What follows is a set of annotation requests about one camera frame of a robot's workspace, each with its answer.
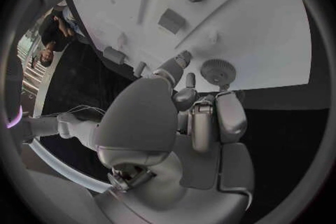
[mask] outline black floor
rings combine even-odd
[[[75,43],[64,52],[51,81],[43,114],[67,111],[77,105],[106,110],[130,81],[108,70],[89,45]],[[244,142],[256,174],[254,201],[243,223],[254,223],[274,209],[297,185],[309,167],[324,133],[328,110],[246,110]],[[85,111],[81,119],[100,119]],[[75,169],[107,181],[108,170],[96,153],[76,138],[41,139],[42,144]]]

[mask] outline purple light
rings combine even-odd
[[[23,114],[22,106],[20,106],[17,116],[11,122],[7,123],[7,129],[10,129],[14,127],[16,124],[18,124],[22,119],[22,114]]]

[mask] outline black shirt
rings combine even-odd
[[[55,9],[52,10],[51,14],[47,15],[47,17],[42,22],[39,28],[39,34],[41,36],[41,40],[44,46],[51,41],[55,41],[55,52],[61,52],[68,43],[73,40],[73,37],[65,37],[64,34],[58,28],[58,21],[54,21],[54,16],[61,18],[63,21],[63,16],[61,11],[57,11]]]

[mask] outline man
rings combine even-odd
[[[82,43],[86,42],[68,6],[56,6],[45,17],[39,28],[39,34],[45,46],[40,56],[40,63],[44,67],[51,65],[54,52],[61,52],[72,41],[78,39]]]

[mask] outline person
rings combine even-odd
[[[85,43],[85,36],[78,27],[68,6],[56,6],[48,14],[39,28],[41,41],[45,48],[40,54],[40,63],[44,67],[51,65],[54,52],[61,52],[75,40]]]

